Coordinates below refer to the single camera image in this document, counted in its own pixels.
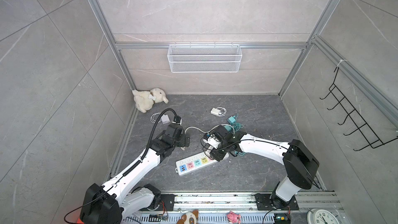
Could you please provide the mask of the white black-cabled plug adapter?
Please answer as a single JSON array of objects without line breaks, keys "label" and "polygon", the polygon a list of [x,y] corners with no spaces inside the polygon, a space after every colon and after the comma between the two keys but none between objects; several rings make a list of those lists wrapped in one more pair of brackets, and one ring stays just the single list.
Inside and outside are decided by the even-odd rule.
[{"label": "white black-cabled plug adapter", "polygon": [[219,145],[221,144],[221,142],[214,135],[213,136],[209,136],[205,143],[208,144],[208,146],[209,146],[208,148],[210,150],[218,149]]}]

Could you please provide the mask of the teal charger adapter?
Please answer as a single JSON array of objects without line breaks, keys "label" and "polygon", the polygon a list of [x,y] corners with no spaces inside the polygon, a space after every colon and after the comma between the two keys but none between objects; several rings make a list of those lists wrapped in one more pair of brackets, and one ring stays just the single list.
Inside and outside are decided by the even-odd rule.
[{"label": "teal charger adapter", "polygon": [[230,125],[234,125],[234,124],[236,124],[236,120],[237,120],[237,117],[236,117],[236,116],[231,116],[231,117],[229,117],[229,118],[227,119],[227,122],[228,122]]}]

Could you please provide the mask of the white power strip colourful sockets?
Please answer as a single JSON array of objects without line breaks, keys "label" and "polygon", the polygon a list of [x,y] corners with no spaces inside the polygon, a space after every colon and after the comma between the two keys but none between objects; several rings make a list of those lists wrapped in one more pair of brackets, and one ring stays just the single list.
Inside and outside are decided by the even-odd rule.
[{"label": "white power strip colourful sockets", "polygon": [[217,160],[212,160],[206,156],[205,152],[201,152],[176,161],[175,171],[179,176],[184,176],[216,163],[218,163]]}]

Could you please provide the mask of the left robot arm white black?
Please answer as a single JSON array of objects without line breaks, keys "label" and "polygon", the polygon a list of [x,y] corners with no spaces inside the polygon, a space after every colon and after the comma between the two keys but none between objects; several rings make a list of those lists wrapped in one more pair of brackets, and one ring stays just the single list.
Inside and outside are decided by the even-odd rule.
[{"label": "left robot arm white black", "polygon": [[167,112],[174,114],[174,120],[167,129],[154,137],[160,120],[158,117],[140,156],[104,184],[99,186],[94,183],[91,185],[86,191],[83,205],[65,214],[65,223],[70,224],[71,221],[67,220],[67,216],[79,209],[81,212],[78,219],[84,224],[119,224],[124,216],[129,215],[126,207],[122,206],[127,194],[148,172],[170,156],[176,147],[184,147],[189,144],[186,141],[181,117],[172,108],[166,108],[160,116]]}]

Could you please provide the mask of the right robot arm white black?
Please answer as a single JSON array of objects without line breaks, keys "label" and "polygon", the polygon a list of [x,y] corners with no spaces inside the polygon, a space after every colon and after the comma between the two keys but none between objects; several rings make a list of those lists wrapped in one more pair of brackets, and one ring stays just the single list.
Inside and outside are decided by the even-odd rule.
[{"label": "right robot arm white black", "polygon": [[278,142],[255,137],[243,131],[228,131],[218,125],[204,134],[201,144],[210,158],[221,161],[229,153],[252,153],[274,160],[285,167],[286,177],[270,196],[273,208],[281,209],[302,189],[311,189],[319,161],[300,140]]}]

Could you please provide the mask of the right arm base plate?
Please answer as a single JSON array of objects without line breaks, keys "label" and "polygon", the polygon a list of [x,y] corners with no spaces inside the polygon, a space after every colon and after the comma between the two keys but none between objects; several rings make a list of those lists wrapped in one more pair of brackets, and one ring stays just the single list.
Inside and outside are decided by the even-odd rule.
[{"label": "right arm base plate", "polygon": [[283,210],[283,211],[298,211],[299,206],[296,198],[293,197],[289,202],[285,202],[274,194],[260,194],[254,195],[255,203],[259,211],[270,211],[270,210]]}]

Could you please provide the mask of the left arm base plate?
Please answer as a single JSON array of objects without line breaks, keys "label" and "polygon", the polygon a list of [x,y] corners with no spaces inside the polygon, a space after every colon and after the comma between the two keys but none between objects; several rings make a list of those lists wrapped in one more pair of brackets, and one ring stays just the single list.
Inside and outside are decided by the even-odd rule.
[{"label": "left arm base plate", "polygon": [[157,207],[156,211],[163,212],[164,208],[165,211],[173,211],[175,205],[175,197],[176,195],[174,194],[161,194],[157,198],[157,203],[155,204],[155,206]]}]

